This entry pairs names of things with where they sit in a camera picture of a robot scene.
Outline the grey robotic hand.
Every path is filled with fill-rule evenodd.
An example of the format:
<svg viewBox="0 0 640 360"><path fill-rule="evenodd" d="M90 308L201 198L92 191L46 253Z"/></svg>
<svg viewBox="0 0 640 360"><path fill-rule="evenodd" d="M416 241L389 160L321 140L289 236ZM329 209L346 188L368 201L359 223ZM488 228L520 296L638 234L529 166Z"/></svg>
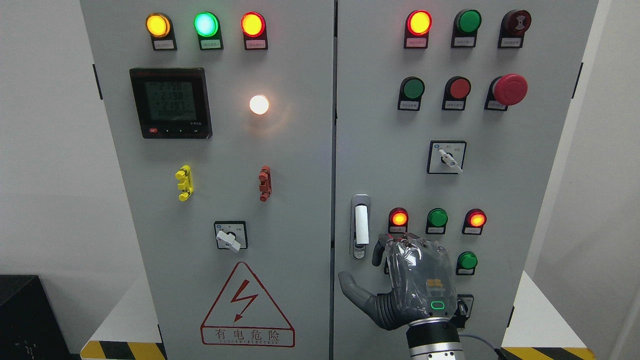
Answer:
<svg viewBox="0 0 640 360"><path fill-rule="evenodd" d="M338 274L343 294L383 330L392 331L425 319L451 319L458 309L454 269L438 241L413 233L380 234L372 265L388 265L391 290L372 294L352 274Z"/></svg>

